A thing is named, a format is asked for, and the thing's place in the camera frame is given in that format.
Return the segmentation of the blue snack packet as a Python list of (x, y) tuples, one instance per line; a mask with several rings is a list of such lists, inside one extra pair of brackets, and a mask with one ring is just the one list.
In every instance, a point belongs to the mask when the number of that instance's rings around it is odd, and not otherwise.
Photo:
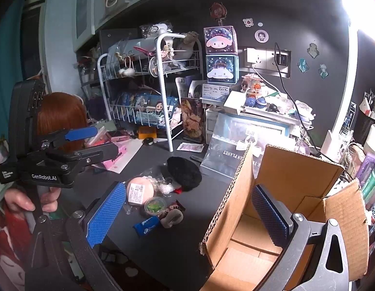
[(145, 236), (150, 233), (153, 229), (161, 224), (158, 216), (151, 216), (150, 218), (136, 223), (133, 227), (139, 237)]

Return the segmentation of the round pink bun packet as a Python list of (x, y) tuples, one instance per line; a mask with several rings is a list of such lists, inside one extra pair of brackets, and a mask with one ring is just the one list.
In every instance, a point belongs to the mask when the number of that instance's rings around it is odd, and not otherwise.
[(127, 201), (132, 206), (140, 206), (154, 197), (153, 184), (148, 177), (135, 177), (127, 185)]

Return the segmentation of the green jelly cup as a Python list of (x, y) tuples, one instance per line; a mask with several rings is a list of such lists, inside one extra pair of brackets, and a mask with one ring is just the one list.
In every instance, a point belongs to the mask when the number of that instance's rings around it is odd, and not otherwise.
[(159, 216), (167, 207), (166, 201), (159, 196), (152, 197), (144, 203), (144, 210), (150, 216)]

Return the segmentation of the white fluffy hair clip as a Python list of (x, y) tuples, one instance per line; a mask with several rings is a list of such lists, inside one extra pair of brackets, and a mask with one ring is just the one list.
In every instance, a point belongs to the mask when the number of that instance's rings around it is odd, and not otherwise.
[(154, 188), (156, 192), (161, 193), (163, 196), (167, 196), (182, 188), (182, 186), (172, 178), (168, 177), (166, 179), (156, 179)]

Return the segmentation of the black fluffy pouch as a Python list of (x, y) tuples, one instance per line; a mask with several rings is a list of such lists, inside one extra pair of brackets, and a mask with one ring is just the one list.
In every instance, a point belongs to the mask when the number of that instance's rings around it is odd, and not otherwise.
[(172, 156), (166, 161), (169, 175), (179, 184), (182, 191), (197, 188), (202, 181), (199, 168), (186, 158)]

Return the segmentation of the pink patterned box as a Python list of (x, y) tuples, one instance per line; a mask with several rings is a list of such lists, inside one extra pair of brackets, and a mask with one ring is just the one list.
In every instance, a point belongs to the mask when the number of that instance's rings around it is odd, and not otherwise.
[(110, 160), (106, 160), (104, 162), (101, 162), (100, 164), (97, 164), (98, 168), (101, 168), (103, 170), (109, 170), (109, 171), (117, 168), (117, 164), (116, 164), (117, 161), (121, 159), (127, 152), (127, 148), (125, 145), (118, 144), (117, 146), (118, 146), (118, 154)]

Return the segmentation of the lined notepad paper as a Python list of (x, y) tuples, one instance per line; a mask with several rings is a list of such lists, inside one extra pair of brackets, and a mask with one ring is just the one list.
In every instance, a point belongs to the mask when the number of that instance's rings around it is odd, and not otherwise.
[(113, 160), (107, 160), (100, 164), (94, 164), (94, 168), (120, 174), (143, 144), (142, 140), (140, 139), (130, 139), (115, 143), (115, 145), (118, 146), (118, 156)]

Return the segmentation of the orange small box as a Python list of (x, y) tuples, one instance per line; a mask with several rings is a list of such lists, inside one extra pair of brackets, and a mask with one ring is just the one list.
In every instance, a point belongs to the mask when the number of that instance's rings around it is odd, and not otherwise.
[(156, 127), (150, 127), (150, 126), (139, 126), (138, 128), (138, 138), (139, 139), (147, 139), (157, 138), (157, 128)]

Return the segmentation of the clear plastic display sleeve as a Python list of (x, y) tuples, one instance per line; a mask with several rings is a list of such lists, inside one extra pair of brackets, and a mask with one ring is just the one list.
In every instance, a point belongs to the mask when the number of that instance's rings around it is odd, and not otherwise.
[(253, 175), (257, 177), (266, 145), (297, 150), (290, 126), (262, 117), (218, 114), (200, 171), (223, 182), (230, 182), (248, 148), (252, 150)]

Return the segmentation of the green white bottle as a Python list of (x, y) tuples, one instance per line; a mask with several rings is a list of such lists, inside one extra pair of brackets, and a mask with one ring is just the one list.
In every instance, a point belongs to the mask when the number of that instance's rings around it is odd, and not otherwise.
[(375, 193), (375, 169), (371, 172), (362, 188), (362, 196), (365, 204), (368, 204)]

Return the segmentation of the white drawer organizer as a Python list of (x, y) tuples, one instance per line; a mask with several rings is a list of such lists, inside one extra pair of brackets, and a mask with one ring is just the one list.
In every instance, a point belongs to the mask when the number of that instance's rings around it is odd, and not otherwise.
[(211, 105), (205, 110), (205, 139), (207, 144), (210, 143), (218, 114), (223, 111), (223, 107), (216, 105)]

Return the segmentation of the small figurine orange hair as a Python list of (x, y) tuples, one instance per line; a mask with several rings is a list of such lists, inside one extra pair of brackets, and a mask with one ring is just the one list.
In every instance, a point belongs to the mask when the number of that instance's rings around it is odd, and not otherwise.
[(259, 98), (262, 96), (262, 82), (260, 78), (256, 78), (252, 74), (241, 76), (241, 92), (246, 97)]

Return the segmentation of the white desk lamp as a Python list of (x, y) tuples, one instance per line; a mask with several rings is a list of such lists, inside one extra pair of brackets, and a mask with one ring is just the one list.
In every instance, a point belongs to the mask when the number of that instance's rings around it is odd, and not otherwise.
[(347, 73), (342, 100), (333, 129), (327, 132), (321, 150), (321, 153), (329, 156), (332, 161), (339, 155), (340, 146), (342, 145), (342, 138), (339, 132), (344, 124), (355, 87), (359, 51), (358, 32), (362, 31), (375, 41), (375, 0), (342, 0), (342, 7), (349, 18)]

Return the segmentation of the wall power outlet panel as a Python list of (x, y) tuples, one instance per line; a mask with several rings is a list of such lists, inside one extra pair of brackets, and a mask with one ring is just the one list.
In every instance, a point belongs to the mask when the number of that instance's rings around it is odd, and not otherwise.
[(243, 68), (271, 76), (291, 76), (291, 51), (281, 50), (275, 53), (272, 49), (245, 47), (242, 54)]

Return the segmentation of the round wall badge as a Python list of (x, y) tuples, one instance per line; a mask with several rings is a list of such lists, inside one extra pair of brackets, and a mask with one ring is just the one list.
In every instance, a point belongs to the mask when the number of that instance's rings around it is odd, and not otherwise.
[(255, 32), (255, 39), (259, 43), (266, 43), (269, 40), (269, 34), (265, 30), (257, 30)]

